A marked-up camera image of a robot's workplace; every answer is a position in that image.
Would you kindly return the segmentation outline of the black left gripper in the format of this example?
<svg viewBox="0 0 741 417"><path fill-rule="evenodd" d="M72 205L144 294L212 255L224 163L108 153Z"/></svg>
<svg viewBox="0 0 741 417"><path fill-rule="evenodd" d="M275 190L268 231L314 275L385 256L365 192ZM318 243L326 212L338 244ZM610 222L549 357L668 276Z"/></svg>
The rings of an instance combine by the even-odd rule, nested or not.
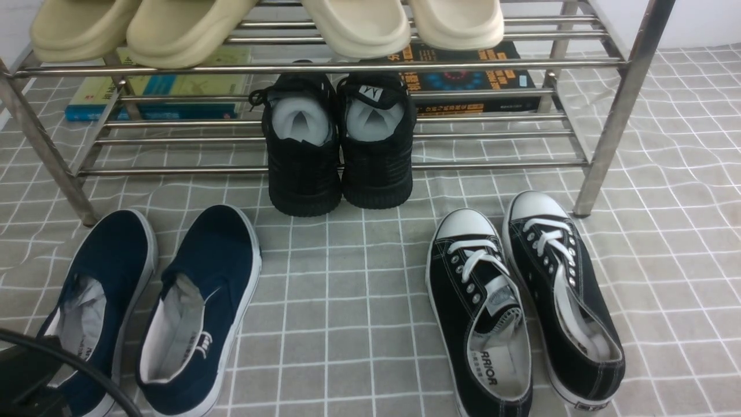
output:
<svg viewBox="0 0 741 417"><path fill-rule="evenodd" d="M14 345L1 354L2 416L71 416L63 394L48 383L63 367L39 349Z"/></svg>

